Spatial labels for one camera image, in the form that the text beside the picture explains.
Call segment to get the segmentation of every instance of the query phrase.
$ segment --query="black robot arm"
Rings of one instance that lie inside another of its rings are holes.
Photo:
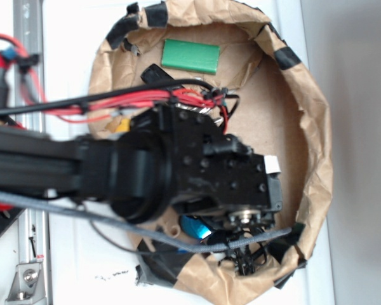
[[[133,118],[114,140],[57,142],[0,126],[0,189],[102,201],[135,224],[172,206],[226,229],[271,227],[282,208],[277,173],[266,172],[263,156],[209,116],[167,105]]]

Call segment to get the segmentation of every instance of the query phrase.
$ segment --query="blue object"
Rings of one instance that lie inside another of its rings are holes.
[[[193,217],[181,216],[180,226],[186,234],[198,240],[202,240],[211,234],[211,231],[203,222]]]
[[[13,60],[17,57],[17,52],[13,47],[9,47],[4,51],[0,52],[1,56],[3,56],[6,60]]]

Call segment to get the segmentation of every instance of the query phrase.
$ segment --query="green rectangular object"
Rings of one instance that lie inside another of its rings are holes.
[[[219,46],[167,39],[161,65],[172,69],[216,74],[219,54]]]

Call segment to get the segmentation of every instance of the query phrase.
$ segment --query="gray braided cable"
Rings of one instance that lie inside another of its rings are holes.
[[[277,231],[264,232],[255,235],[251,238],[245,238],[237,241],[230,241],[228,244],[217,243],[216,245],[192,245],[190,243],[185,243],[183,241],[172,238],[164,233],[157,231],[151,231],[137,227],[133,224],[115,219],[112,217],[107,217],[87,211],[79,211],[73,208],[64,208],[53,204],[48,204],[45,200],[40,200],[36,198],[26,197],[17,194],[11,194],[0,191],[0,203],[5,203],[19,208],[31,208],[34,210],[42,210],[48,213],[60,214],[69,217],[75,217],[80,219],[91,220],[94,222],[100,222],[109,226],[118,227],[122,230],[132,232],[140,236],[146,236],[153,240],[160,241],[161,243],[169,244],[180,250],[184,250],[190,253],[206,253],[206,252],[223,252],[228,249],[240,248],[250,243],[259,243],[267,240],[272,240],[274,238],[282,237],[291,232],[291,228],[281,229]]]

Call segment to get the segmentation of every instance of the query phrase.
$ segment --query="brown paper bag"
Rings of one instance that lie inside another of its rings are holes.
[[[278,156],[284,207],[277,227],[293,226],[294,238],[270,251],[253,275],[239,276],[232,262],[218,265],[212,255],[146,259],[140,279],[201,295],[213,304],[246,304],[282,283],[308,260],[331,203],[333,168],[328,103],[311,74],[281,40],[260,10],[231,0],[167,0],[138,11],[128,7],[101,44],[90,93],[141,85],[150,64],[161,65],[167,38],[220,46],[216,75],[165,69],[174,78],[199,77],[214,86],[236,90],[241,105],[228,133],[241,137],[259,154]],[[89,117],[100,112],[91,112]],[[114,132],[121,117],[90,125],[98,138]],[[149,228],[183,240],[172,209]],[[133,236],[134,246],[157,248]]]

